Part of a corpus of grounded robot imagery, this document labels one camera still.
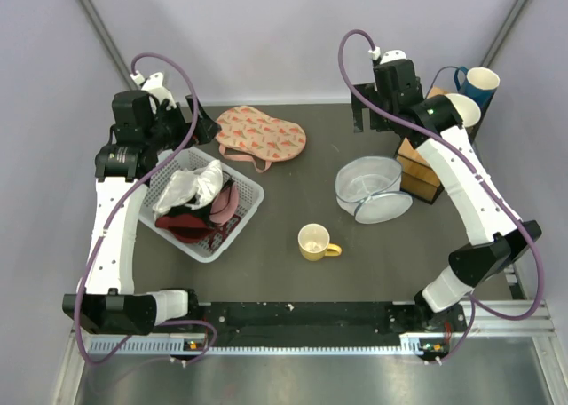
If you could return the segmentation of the peach floral laundry bag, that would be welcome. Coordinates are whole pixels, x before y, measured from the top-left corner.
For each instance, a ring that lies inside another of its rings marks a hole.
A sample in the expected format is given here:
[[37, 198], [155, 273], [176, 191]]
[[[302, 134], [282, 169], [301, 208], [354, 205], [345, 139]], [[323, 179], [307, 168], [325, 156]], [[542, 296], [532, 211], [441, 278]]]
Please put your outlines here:
[[227, 160], [252, 163], [258, 173], [273, 163], [299, 156], [307, 143], [304, 129], [272, 117], [258, 108], [239, 106], [227, 109], [216, 120], [219, 153]]

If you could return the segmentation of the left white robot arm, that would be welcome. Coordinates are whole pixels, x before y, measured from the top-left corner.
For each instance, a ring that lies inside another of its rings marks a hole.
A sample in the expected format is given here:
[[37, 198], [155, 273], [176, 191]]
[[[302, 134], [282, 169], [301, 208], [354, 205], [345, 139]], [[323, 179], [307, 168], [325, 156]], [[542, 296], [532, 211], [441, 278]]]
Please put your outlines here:
[[210, 142], [219, 131], [194, 95], [186, 100], [190, 122], [171, 98], [141, 90], [113, 98], [114, 124], [95, 157], [97, 211], [87, 269], [77, 291], [62, 302], [76, 332], [148, 335], [169, 320], [185, 331], [200, 323], [190, 290], [138, 294], [132, 275], [138, 214], [151, 177], [180, 151]]

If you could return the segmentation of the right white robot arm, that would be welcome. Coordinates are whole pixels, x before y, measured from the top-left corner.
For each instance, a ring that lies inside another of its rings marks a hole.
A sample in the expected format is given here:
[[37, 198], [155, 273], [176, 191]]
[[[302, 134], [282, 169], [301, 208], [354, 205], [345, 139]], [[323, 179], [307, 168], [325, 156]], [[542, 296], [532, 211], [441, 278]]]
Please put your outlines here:
[[449, 255], [447, 268], [436, 280], [416, 295], [416, 323], [434, 330], [446, 320], [446, 310], [527, 250], [542, 275], [536, 246], [542, 231], [536, 221], [523, 221], [507, 205], [478, 160], [467, 132], [481, 118], [477, 103], [456, 93], [424, 98], [414, 63], [400, 51], [372, 51], [371, 58], [374, 82], [350, 88], [354, 126], [362, 127], [361, 108], [368, 107], [373, 129], [395, 131], [407, 139], [435, 171], [469, 239]]

